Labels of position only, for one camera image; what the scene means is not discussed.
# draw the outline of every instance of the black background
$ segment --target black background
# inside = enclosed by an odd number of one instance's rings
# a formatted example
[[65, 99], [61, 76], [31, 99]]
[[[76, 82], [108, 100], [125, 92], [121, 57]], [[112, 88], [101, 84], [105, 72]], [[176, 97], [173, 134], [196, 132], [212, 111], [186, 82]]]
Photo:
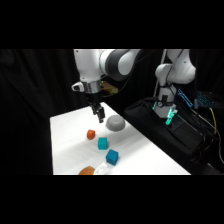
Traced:
[[[124, 91], [105, 102], [123, 115], [132, 103], [152, 96], [162, 52], [137, 64]], [[223, 96], [224, 50], [192, 49], [194, 65], [196, 55], [198, 88]], [[107, 80], [119, 88], [125, 83]], [[71, 91], [78, 81], [72, 49], [0, 49], [0, 173], [53, 174], [49, 118], [87, 106], [84, 94]], [[222, 120], [222, 111], [215, 112]]]

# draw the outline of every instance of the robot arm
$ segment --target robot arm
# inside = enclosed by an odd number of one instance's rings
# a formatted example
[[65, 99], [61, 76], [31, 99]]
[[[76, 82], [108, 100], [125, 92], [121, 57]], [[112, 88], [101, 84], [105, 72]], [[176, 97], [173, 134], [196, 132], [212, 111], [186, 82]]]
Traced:
[[[106, 74], [115, 81], [125, 80], [131, 75], [142, 49], [75, 49], [74, 52], [80, 82], [72, 89], [86, 93], [94, 115], [97, 114], [102, 123], [105, 114], [100, 105], [101, 76]], [[195, 78], [196, 69], [190, 61], [189, 52], [189, 49], [168, 49], [167, 56], [172, 64], [157, 68], [160, 93], [154, 109], [160, 118], [167, 118], [175, 106], [176, 89], [172, 83], [188, 84]]]
[[108, 75], [115, 81], [123, 81], [132, 73], [141, 49], [74, 49], [80, 82], [73, 91], [85, 92], [87, 101], [98, 115], [100, 123], [105, 118], [100, 103], [101, 76]]

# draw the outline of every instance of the white table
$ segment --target white table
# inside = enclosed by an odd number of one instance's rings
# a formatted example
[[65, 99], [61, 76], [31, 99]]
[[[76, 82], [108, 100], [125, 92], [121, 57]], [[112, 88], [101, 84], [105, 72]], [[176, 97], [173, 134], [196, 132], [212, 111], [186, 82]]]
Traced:
[[[97, 168], [106, 162], [109, 150], [98, 150], [99, 137], [107, 137], [109, 149], [119, 152], [116, 166], [107, 163], [106, 175], [189, 175], [174, 160], [126, 122], [121, 132], [111, 132], [106, 121], [117, 114], [102, 103], [106, 119], [100, 124], [90, 107], [50, 119], [54, 175], [77, 175], [87, 166]], [[95, 130], [88, 140], [88, 130]]]

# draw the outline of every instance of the blue cube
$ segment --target blue cube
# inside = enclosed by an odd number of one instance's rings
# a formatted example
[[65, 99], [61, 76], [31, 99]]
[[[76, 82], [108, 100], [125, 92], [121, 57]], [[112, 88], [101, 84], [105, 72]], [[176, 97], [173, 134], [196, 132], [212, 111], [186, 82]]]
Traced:
[[100, 150], [107, 150], [107, 138], [99, 138], [98, 148]]
[[116, 165], [117, 160], [118, 160], [119, 154], [118, 152], [114, 151], [114, 150], [110, 150], [106, 156], [107, 162], [111, 165]]

